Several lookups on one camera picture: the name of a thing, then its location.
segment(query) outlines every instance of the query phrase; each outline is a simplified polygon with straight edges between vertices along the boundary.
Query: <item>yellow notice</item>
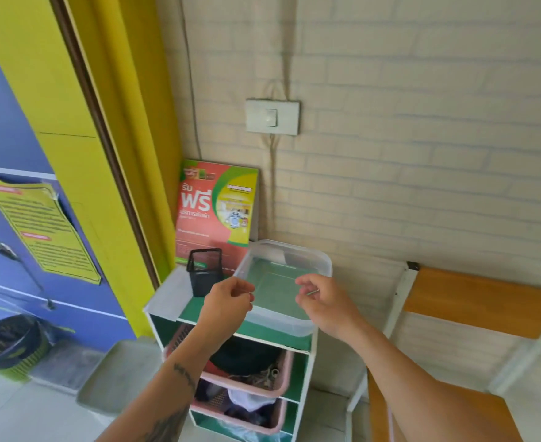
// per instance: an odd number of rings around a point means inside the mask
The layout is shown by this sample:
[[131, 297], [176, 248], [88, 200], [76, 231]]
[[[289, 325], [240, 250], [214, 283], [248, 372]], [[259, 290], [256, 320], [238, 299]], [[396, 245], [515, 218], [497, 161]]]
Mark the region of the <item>yellow notice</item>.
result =
[[93, 284], [101, 282], [50, 184], [9, 184], [0, 180], [0, 209], [44, 271]]

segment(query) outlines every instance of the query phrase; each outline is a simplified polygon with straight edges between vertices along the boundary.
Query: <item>wooden seat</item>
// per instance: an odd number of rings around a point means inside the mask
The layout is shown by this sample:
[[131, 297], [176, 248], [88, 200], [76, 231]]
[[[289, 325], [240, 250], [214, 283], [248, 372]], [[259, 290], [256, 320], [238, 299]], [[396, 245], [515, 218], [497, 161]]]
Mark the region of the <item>wooden seat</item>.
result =
[[[490, 382], [487, 391], [496, 394], [504, 394], [541, 353], [541, 288], [538, 287], [420, 267], [408, 262], [385, 324], [384, 334], [388, 338], [402, 311], [528, 338]], [[517, 440], [522, 440], [502, 397], [445, 385]], [[370, 374], [368, 391], [373, 441], [405, 442], [395, 417]]]

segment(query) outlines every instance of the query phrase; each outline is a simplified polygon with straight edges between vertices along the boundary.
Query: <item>person's left hand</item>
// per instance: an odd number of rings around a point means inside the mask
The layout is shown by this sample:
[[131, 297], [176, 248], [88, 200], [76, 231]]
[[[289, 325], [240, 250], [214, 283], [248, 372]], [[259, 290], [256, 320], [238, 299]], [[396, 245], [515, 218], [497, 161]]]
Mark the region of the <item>person's left hand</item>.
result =
[[205, 334], [212, 353], [240, 327], [247, 312], [252, 310], [254, 286], [239, 277], [217, 282], [205, 297], [194, 330]]

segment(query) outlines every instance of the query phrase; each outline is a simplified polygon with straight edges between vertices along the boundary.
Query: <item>white switch plate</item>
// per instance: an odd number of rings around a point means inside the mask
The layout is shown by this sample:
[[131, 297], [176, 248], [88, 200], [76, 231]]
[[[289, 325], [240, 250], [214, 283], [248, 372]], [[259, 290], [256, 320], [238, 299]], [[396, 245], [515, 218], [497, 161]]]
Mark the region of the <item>white switch plate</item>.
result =
[[[246, 131], [275, 133], [281, 135], [299, 134], [298, 101], [246, 100]], [[276, 126], [267, 126], [267, 110], [276, 110]]]

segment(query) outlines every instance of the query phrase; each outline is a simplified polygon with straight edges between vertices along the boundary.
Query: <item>plastic bag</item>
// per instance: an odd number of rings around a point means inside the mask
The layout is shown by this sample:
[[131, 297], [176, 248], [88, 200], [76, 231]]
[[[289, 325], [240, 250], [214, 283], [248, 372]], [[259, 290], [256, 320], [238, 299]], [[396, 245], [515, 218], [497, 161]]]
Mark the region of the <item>plastic bag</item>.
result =
[[245, 442], [260, 442], [263, 440], [264, 442], [281, 442], [281, 440], [291, 440], [292, 437], [290, 434], [281, 431], [270, 435], [262, 434], [260, 432], [241, 427], [240, 425], [224, 422], [223, 420], [218, 420], [217, 423], [234, 436], [244, 440]]

